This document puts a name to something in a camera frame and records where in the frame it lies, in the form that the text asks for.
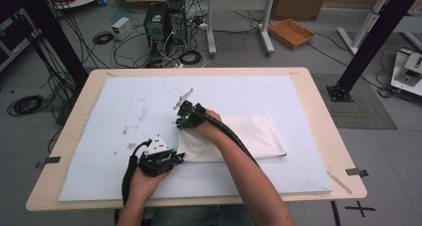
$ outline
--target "black tape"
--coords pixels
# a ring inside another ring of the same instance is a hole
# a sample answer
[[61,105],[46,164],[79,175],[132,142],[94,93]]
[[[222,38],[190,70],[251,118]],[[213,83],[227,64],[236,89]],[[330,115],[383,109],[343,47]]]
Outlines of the black tape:
[[44,161],[44,164],[48,164],[48,163],[59,163],[60,162],[60,156],[56,156],[56,157],[48,157],[46,158],[46,161]]
[[361,178],[369,175],[366,169],[360,170],[359,168],[347,169],[345,172],[348,175],[359,175]]

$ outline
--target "folded towel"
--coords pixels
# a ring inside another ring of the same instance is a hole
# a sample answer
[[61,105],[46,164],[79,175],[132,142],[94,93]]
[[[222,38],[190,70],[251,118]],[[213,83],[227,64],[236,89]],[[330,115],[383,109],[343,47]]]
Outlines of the folded towel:
[[[222,117],[222,120],[237,134],[254,158],[287,154],[267,115]],[[192,130],[179,132],[177,153],[182,152],[186,153],[186,162],[224,161],[220,151],[211,141]]]

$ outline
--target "gray carpet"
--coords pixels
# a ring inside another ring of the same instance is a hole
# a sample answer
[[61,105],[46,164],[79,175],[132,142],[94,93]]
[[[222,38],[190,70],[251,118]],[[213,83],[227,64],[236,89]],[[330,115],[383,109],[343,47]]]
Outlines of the gray carpet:
[[341,75],[313,75],[337,128],[397,129],[370,85],[359,79],[350,92],[353,103],[332,102],[325,86],[333,86]]

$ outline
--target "person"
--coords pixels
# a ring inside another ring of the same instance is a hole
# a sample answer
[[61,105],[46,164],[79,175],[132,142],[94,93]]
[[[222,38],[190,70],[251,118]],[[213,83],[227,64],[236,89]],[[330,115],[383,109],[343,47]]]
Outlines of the person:
[[[207,113],[221,121],[217,113],[209,110]],[[288,206],[270,179],[232,139],[208,121],[189,130],[194,130],[211,140],[220,150],[255,225],[295,225]],[[168,173],[149,177],[137,168],[131,179],[129,196],[117,226],[140,225],[145,202]]]

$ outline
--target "metal pole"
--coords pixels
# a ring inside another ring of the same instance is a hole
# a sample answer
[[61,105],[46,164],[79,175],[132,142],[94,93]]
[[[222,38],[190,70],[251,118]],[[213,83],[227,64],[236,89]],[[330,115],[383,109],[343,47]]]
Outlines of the metal pole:
[[76,91],[80,92],[88,78],[71,43],[55,19],[46,0],[21,0],[25,11],[31,16],[34,24],[41,29],[50,45],[68,70],[76,84]]
[[327,87],[332,101],[342,102],[349,97],[356,81],[414,2],[415,0],[389,1],[341,78],[335,86]]

